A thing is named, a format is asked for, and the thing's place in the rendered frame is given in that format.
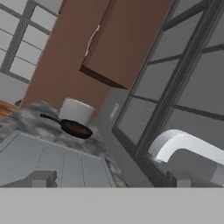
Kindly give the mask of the white pot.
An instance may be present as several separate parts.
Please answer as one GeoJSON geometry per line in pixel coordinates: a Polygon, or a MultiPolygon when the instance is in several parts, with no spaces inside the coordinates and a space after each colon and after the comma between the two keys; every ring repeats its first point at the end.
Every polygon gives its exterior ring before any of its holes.
{"type": "Polygon", "coordinates": [[[72,120],[87,126],[94,112],[95,109],[92,106],[67,97],[59,110],[59,119],[72,120]]]}

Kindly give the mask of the large grey-framed window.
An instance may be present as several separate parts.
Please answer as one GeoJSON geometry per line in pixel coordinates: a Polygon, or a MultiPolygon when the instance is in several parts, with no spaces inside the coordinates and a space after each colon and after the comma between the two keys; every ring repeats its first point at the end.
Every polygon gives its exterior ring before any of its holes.
{"type": "Polygon", "coordinates": [[[166,125],[224,0],[174,0],[112,133],[153,186],[165,175],[148,149],[166,125]]]}

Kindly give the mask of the black frying pan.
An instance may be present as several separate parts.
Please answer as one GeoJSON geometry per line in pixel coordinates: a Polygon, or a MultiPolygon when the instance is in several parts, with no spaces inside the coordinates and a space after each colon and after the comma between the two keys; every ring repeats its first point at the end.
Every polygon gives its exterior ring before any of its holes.
{"type": "Polygon", "coordinates": [[[93,131],[76,121],[67,119],[57,119],[46,114],[40,114],[41,117],[52,120],[60,125],[60,127],[69,135],[81,139],[88,139],[93,135],[93,131]]]}

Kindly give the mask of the white sink faucet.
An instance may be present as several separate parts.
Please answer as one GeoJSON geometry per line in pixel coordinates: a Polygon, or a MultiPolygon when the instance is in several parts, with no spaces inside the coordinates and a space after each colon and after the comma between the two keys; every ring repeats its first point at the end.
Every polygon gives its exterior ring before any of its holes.
{"type": "Polygon", "coordinates": [[[172,170],[224,187],[224,150],[194,135],[168,129],[156,137],[148,153],[172,170]]]}

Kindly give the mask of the tall brown cupboard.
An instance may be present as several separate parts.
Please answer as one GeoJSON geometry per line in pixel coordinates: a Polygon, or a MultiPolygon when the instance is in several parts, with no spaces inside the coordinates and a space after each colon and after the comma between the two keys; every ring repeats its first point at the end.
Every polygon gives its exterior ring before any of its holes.
{"type": "Polygon", "coordinates": [[[96,120],[109,86],[80,71],[88,41],[109,0],[66,0],[26,91],[22,106],[48,102],[60,108],[67,97],[94,107],[96,120]]]}

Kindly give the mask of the brown wall cupboard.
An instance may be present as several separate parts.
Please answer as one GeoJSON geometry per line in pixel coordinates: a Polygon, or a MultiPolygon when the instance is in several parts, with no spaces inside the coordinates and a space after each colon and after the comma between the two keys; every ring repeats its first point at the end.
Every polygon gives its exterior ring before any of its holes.
{"type": "Polygon", "coordinates": [[[130,88],[173,0],[109,0],[80,70],[113,88],[130,88]]]}

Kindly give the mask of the grey wall socket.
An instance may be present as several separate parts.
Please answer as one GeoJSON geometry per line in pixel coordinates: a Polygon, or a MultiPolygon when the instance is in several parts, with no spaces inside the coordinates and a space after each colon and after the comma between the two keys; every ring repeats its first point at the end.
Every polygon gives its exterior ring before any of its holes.
{"type": "Polygon", "coordinates": [[[114,116],[115,116],[115,114],[116,114],[116,111],[119,109],[119,104],[118,103],[115,103],[115,106],[114,106],[114,108],[113,108],[113,110],[112,110],[112,112],[111,112],[111,114],[110,114],[110,116],[109,116],[109,119],[112,121],[113,120],[113,118],[114,118],[114,116]]]}

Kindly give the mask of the small grey-framed window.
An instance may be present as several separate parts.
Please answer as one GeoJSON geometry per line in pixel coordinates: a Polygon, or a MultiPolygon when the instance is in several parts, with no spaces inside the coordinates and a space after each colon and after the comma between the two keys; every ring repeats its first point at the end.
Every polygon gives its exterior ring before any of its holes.
{"type": "Polygon", "coordinates": [[[29,83],[63,0],[0,0],[0,73],[29,83]]]}

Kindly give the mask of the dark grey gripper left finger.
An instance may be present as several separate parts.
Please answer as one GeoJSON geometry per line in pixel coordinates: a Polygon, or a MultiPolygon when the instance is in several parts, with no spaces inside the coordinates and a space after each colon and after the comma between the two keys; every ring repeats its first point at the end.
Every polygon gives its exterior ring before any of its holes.
{"type": "Polygon", "coordinates": [[[3,185],[3,187],[56,187],[56,171],[34,171],[26,178],[3,185]]]}

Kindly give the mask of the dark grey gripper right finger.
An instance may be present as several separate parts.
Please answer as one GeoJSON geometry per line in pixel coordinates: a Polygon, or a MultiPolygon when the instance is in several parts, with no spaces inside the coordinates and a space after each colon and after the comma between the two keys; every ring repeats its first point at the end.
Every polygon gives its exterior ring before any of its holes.
{"type": "Polygon", "coordinates": [[[170,172],[166,173],[166,185],[169,187],[216,187],[215,184],[205,182],[202,180],[195,180],[187,176],[184,172],[170,172]]]}

